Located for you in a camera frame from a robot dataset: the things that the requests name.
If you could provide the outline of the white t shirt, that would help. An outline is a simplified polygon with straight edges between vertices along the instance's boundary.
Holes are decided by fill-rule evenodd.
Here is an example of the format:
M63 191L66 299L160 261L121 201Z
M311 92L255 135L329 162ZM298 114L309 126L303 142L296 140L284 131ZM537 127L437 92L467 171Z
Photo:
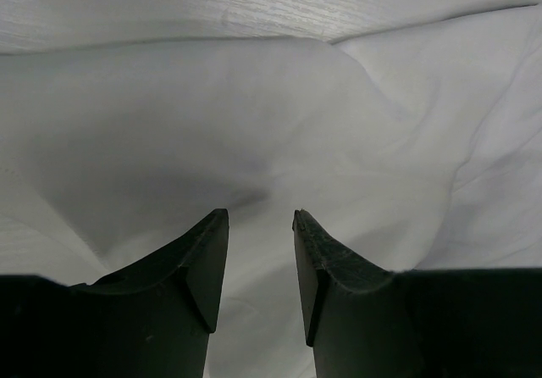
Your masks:
M291 223L389 270L541 263L541 8L1 59L1 271L93 282L230 214L207 377L311 377Z

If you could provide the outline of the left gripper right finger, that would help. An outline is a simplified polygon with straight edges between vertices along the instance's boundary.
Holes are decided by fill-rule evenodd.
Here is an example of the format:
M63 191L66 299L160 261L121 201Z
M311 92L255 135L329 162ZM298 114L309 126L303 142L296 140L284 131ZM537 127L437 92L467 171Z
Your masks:
M306 210L292 224L306 344L318 377L421 377L395 274L335 240Z

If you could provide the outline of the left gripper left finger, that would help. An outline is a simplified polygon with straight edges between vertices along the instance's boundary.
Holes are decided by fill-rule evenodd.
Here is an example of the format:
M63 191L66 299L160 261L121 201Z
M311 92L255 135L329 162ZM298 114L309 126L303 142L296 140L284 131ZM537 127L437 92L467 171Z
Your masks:
M228 212L215 209L146 257L72 286L84 319L75 376L201 377L228 242Z

